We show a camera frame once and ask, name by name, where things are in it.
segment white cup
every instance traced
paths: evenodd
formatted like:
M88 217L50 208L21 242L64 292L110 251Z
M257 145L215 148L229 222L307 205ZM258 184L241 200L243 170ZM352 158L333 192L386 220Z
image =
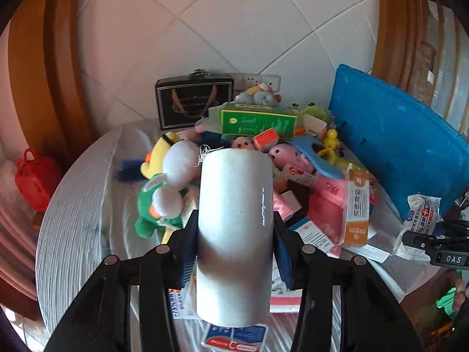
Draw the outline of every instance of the white cup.
M221 327L265 322L273 248L271 159L224 149L203 160L197 257L197 313Z

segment power outlet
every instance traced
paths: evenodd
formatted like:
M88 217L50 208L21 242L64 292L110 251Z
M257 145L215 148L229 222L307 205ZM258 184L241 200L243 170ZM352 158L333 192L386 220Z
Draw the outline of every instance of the power outlet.
M230 76L234 79L235 96L260 83L270 86L274 92L280 89L280 75L233 73Z

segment pile of items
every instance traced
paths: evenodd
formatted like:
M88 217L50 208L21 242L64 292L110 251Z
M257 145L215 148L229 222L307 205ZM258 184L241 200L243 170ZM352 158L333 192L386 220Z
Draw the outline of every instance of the pile of items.
M316 105L302 111L280 108L280 101L280 95L261 84L234 102L210 108L195 127L163 135L141 165L149 181L138 196L137 233L147 238L156 231L165 243L184 227L198 208L204 155L231 147L270 156L274 210L305 243L336 258L342 247L365 246L375 234L369 217L378 199L376 179L343 157L329 112ZM272 280L271 311L297 311L301 292L286 289L275 260ZM170 299L176 318L196 318L187 303ZM187 295L184 301L192 302Z

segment red plastic bag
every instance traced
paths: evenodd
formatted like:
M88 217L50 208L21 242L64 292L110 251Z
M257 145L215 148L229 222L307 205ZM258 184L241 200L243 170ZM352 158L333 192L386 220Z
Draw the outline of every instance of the red plastic bag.
M27 159L28 153L32 153L33 160ZM15 183L24 199L34 210L45 211L63 176L55 160L27 148L16 168Z

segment green box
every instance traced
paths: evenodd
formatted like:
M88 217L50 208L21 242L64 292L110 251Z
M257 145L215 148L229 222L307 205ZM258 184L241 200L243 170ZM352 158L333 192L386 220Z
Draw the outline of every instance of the green box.
M221 132L229 135L256 136L269 128L278 136L293 139L297 116L289 108L227 103L221 110Z

